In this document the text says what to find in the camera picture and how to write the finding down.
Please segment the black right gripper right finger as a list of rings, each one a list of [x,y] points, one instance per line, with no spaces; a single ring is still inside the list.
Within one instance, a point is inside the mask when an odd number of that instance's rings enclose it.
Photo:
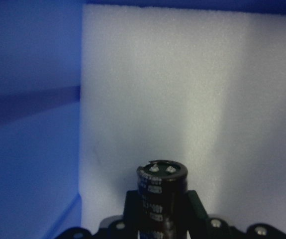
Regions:
[[[187,192],[187,217],[190,223],[205,221],[208,214],[195,190]]]

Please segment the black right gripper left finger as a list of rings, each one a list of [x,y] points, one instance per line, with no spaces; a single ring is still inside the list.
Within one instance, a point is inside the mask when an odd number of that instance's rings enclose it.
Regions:
[[[142,216],[142,202],[137,190],[126,192],[123,220],[126,225],[138,226]]]

